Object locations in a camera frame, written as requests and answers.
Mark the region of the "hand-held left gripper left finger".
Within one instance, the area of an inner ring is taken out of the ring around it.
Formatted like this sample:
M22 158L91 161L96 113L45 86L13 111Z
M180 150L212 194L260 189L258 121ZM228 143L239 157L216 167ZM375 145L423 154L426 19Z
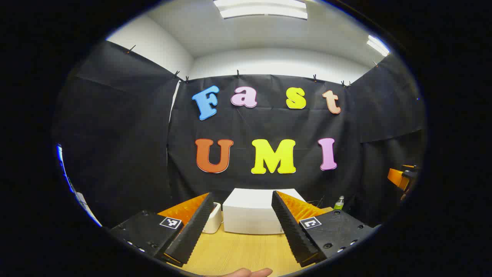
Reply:
M214 195L205 193L159 213L143 210L111 228L110 234L146 256L182 267L214 207Z

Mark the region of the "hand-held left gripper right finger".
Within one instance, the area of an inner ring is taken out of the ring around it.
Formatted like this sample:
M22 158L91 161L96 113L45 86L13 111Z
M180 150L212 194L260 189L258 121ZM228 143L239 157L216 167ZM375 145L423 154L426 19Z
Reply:
M272 193L272 209L301 267L337 259L379 228L340 209L326 212L278 190Z

